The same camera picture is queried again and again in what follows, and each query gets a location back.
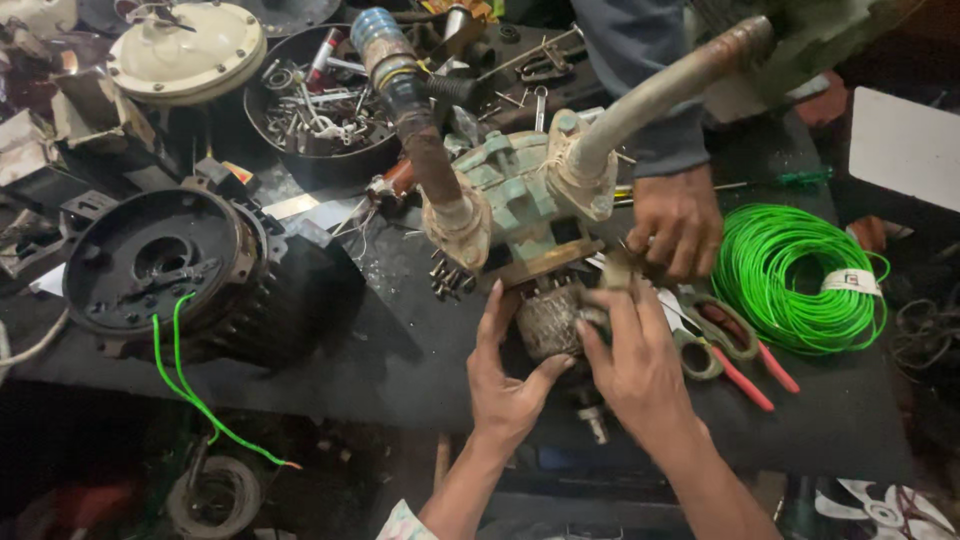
spanner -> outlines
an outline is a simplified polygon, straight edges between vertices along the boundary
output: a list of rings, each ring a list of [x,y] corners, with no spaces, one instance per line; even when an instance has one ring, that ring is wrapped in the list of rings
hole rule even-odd
[[[537,86],[534,89],[534,95],[537,96],[537,120],[535,128],[538,132],[543,131],[543,118],[546,115],[546,86]]]

hand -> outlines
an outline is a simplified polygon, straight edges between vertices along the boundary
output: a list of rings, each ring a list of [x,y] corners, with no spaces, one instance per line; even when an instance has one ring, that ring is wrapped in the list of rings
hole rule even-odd
[[[649,247],[647,260],[668,265],[667,275],[676,280],[709,275],[723,239],[723,217],[708,164],[669,177],[636,179],[634,217],[636,226],[627,236],[631,251]],[[648,246],[651,235],[654,242]]]
[[[593,370],[593,381],[623,427],[661,467],[707,427],[697,418],[684,386],[680,354],[670,327],[646,281],[626,291],[591,290],[588,300],[610,312],[612,350],[593,325],[577,321],[577,332]]]
[[[533,429],[547,392],[557,377],[574,363],[567,355],[551,356],[537,366],[526,381],[503,373],[500,343],[519,305],[519,295],[515,291],[504,295],[503,282],[497,280],[477,329],[477,347],[467,358],[473,432],[478,440],[493,442],[505,456]]]

scissors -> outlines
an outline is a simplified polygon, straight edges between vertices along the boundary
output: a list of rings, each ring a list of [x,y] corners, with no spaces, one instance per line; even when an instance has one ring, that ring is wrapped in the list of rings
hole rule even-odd
[[[726,374],[751,401],[771,412],[773,403],[730,361],[730,358],[748,361],[759,356],[767,371],[788,392],[800,392],[800,386],[756,338],[753,327],[730,306],[707,294],[685,292],[678,299],[667,288],[658,289],[657,296],[664,307],[674,344],[681,352],[681,367],[686,376],[711,380]]]

green wire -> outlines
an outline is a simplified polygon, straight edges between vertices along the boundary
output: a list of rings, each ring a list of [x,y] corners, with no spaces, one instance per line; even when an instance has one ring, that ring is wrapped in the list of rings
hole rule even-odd
[[[803,268],[794,263],[813,258],[823,276],[845,268],[872,272],[872,256],[886,266],[877,280],[882,282],[890,273],[886,258],[864,252],[830,223],[790,207],[748,205],[727,216],[724,227],[713,289],[762,339],[813,356],[858,351],[879,336],[887,321],[882,298],[852,290],[803,294],[796,290]]]
[[[291,467],[300,469],[301,467],[297,463],[294,463],[293,461],[284,461],[282,459],[278,459],[274,457],[273,454],[270,454],[266,450],[252,443],[247,442],[246,440],[238,436],[236,433],[231,431],[227,426],[224,426],[224,424],[220,420],[218,420],[217,417],[214,416],[212,412],[210,412],[210,409],[207,408],[206,404],[204,404],[204,402],[197,396],[197,394],[193,392],[193,389],[190,388],[190,385],[187,384],[186,377],[183,375],[183,369],[180,365],[180,306],[182,306],[184,302],[186,302],[191,297],[193,297],[194,294],[196,293],[191,293],[180,298],[179,300],[177,300],[177,305],[174,306],[174,361],[177,366],[177,375],[180,378],[180,383],[183,385],[182,390],[178,388],[177,385],[174,384],[172,380],[170,380],[170,377],[167,375],[166,370],[163,368],[163,361],[160,357],[160,321],[159,321],[159,318],[156,316],[156,313],[154,313],[154,316],[153,316],[154,356],[156,357],[156,369],[160,372],[160,376],[163,377],[163,380],[167,383],[167,386],[170,386],[171,390],[173,390],[178,396],[184,398],[188,403],[192,404],[194,407],[199,409],[200,412],[202,412],[204,416],[206,416],[206,418],[208,418],[210,422],[213,424],[214,434],[213,434],[213,437],[210,438],[207,444],[213,444],[213,442],[220,437],[220,431],[222,431],[226,433],[229,438],[236,441],[236,443],[239,444],[240,446],[253,450],[254,452],[263,454],[264,457],[266,457],[267,459],[270,459],[276,465],[280,465],[280,466],[289,465]]]

person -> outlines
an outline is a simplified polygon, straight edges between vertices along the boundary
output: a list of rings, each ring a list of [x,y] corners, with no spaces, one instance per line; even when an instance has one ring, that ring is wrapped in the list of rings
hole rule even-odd
[[[590,65],[614,99],[689,52],[683,0],[571,3]],[[707,276],[723,238],[702,117],[698,101],[682,103],[633,141],[636,225],[626,243],[678,281]]]
[[[592,290],[588,300],[610,313],[612,346],[586,321],[577,332],[597,389],[620,424],[666,474],[699,540],[780,538],[773,522],[717,453],[690,404],[680,358],[656,291],[636,281],[630,293]],[[381,540],[473,538],[487,501],[514,449],[533,428],[557,377],[575,362],[545,360],[527,380],[504,374],[499,346],[519,306],[497,281],[467,359],[473,432],[443,485],[419,518],[401,501]]]

